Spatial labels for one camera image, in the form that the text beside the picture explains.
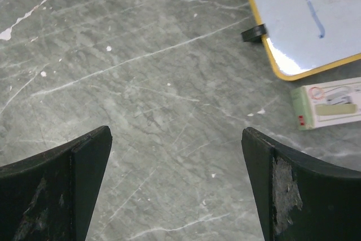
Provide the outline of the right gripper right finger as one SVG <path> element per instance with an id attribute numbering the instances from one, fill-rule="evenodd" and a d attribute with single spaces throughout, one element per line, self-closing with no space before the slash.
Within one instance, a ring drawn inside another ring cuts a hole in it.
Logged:
<path id="1" fill-rule="evenodd" d="M 360 172 L 243 130 L 264 240 L 360 240 Z"/>

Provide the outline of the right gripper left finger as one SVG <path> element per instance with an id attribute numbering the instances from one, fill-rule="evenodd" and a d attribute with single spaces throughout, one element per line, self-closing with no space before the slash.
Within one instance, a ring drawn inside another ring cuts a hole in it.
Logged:
<path id="1" fill-rule="evenodd" d="M 1 240 L 85 240 L 112 147 L 108 126 L 1 167 Z"/>

